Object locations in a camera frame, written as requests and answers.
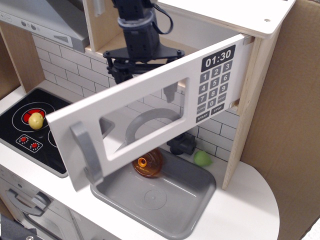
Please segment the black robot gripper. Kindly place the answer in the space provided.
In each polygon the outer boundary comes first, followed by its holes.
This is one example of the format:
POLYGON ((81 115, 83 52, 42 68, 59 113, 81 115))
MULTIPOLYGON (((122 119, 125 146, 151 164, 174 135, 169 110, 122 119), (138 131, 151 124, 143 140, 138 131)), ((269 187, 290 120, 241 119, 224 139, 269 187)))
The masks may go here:
MULTIPOLYGON (((140 26, 120 26, 123 29, 126 47, 103 53, 108 64, 107 71, 117 85, 132 79, 133 75, 141 75, 163 65, 150 63, 151 61, 166 60, 167 63, 171 63, 185 55, 183 50, 165 46, 160 42, 161 31, 155 21, 140 26)), ((168 103, 175 99, 177 88, 177 83, 163 88, 168 103)))

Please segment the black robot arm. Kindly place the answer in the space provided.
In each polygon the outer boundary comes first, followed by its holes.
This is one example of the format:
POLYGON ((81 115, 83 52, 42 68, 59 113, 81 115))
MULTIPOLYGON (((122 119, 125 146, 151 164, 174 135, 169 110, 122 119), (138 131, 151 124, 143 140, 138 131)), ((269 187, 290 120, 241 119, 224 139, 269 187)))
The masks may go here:
POLYGON ((118 10, 117 22, 122 28, 126 47, 105 51, 103 57, 116 84, 162 66, 150 61, 166 60, 168 64, 185 55, 183 50, 160 42, 160 35, 171 33, 174 22, 155 0, 114 0, 113 6, 118 10), (155 11, 168 17, 170 26, 167 31, 159 28, 155 11))

